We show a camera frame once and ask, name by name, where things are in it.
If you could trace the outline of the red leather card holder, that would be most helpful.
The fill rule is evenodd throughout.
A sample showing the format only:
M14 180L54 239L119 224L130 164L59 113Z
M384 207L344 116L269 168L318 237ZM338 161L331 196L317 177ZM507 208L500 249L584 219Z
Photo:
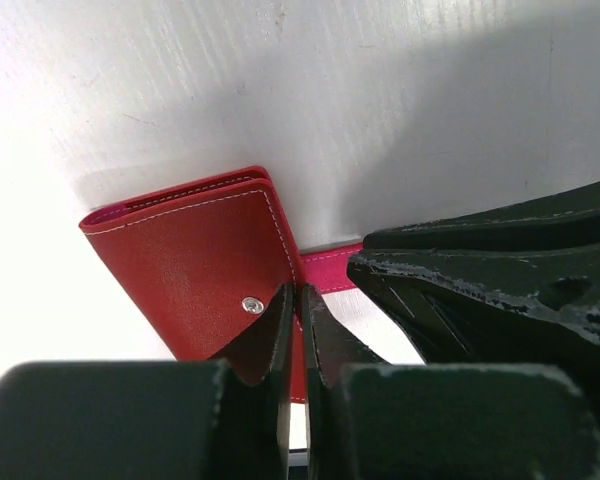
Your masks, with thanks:
M250 166L97 209L79 228L178 360L207 360L278 287L353 289L360 244L300 253L268 172Z

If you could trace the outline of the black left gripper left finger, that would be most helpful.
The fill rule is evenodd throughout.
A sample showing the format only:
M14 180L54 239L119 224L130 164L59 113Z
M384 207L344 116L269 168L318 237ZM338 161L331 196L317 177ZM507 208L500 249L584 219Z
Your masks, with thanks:
M30 362L0 378L0 479L284 479L294 289L207 361Z

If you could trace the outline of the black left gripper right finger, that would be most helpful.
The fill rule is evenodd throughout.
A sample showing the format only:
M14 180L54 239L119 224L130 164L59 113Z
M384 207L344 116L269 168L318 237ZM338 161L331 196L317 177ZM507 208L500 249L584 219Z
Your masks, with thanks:
M313 479L600 479L581 390L534 364L391 365L301 293Z

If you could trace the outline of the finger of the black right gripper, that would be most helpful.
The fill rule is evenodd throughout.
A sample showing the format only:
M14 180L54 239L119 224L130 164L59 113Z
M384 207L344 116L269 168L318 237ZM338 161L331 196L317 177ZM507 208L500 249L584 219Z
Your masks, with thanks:
M522 252L600 243L600 181L526 202L365 236L366 250Z
M557 366L600 415L600 245L363 250L347 274L426 362Z

